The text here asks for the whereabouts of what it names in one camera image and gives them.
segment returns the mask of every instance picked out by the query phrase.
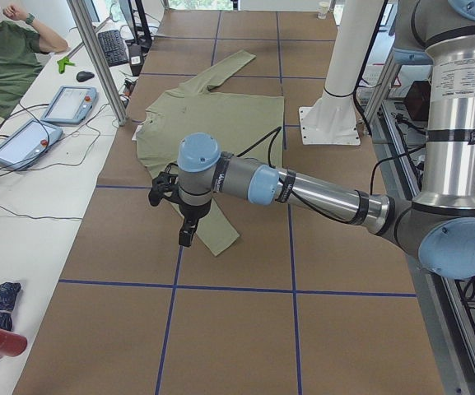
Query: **brown paper floor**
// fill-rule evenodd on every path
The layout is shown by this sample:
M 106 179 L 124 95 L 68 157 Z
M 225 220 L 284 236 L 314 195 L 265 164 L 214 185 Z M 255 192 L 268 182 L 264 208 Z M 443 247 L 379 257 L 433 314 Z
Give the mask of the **brown paper floor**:
M 218 90 L 285 96 L 284 165 L 368 190 L 369 137 L 300 142 L 298 107 L 321 95 L 336 33 L 308 12 L 165 14 L 16 395 L 443 393 L 391 244 L 299 207 L 218 196 L 242 236 L 214 258 L 198 239 L 180 249 L 181 220 L 147 202 L 131 140 L 144 109 L 239 49 L 257 58 Z

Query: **hand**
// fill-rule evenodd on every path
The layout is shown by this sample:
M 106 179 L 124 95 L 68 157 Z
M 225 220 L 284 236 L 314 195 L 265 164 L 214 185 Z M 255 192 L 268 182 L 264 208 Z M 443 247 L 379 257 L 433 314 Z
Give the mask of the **hand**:
M 25 8 L 17 6 L 16 4 L 10 4 L 8 7 L 5 7 L 3 14 L 13 21 L 24 21 L 29 16 Z

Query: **paper cup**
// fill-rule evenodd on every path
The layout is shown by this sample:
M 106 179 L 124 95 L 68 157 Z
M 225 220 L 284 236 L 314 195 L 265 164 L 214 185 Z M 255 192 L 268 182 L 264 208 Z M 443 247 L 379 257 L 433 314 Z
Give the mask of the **paper cup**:
M 327 17 L 328 7 L 330 2 L 319 2 L 318 3 L 318 18 L 325 19 Z

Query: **label sticker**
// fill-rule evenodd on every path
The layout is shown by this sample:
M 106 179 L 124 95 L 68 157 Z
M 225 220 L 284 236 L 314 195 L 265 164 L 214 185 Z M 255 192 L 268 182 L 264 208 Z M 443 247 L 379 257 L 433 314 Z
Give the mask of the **label sticker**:
M 435 66 L 431 101 L 475 98 L 475 58 Z

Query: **green shirt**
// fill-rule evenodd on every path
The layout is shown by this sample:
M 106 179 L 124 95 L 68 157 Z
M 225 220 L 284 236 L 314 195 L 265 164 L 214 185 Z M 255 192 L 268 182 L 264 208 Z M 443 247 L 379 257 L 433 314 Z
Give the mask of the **green shirt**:
M 41 64 L 40 35 L 15 23 L 0 23 L 0 116 L 8 117 L 34 79 Z
M 180 141 L 191 133 L 209 133 L 223 151 L 237 153 L 283 125 L 281 96 L 212 92 L 254 58 L 244 50 L 234 53 L 177 88 L 165 91 L 146 109 L 146 121 L 137 133 L 137 155 L 153 178 L 177 159 Z M 256 146 L 247 156 L 267 162 L 268 142 Z M 281 165 L 281 137 L 273 144 L 271 158 L 274 165 Z M 197 236 L 218 255 L 230 247 L 239 233 L 212 202 L 210 213 L 199 223 Z

